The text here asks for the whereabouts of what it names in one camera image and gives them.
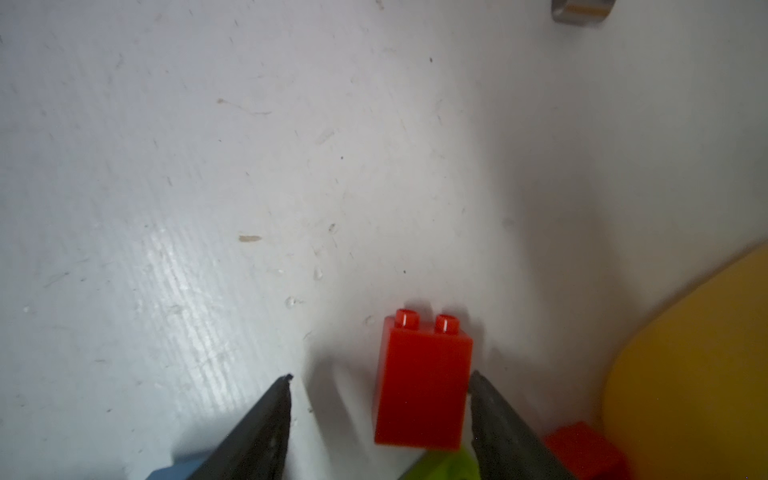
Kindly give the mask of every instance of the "yellow object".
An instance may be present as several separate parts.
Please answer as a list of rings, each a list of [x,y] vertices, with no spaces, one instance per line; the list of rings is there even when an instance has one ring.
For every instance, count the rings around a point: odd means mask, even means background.
[[[768,246],[632,339],[603,423],[634,480],[768,479]]]

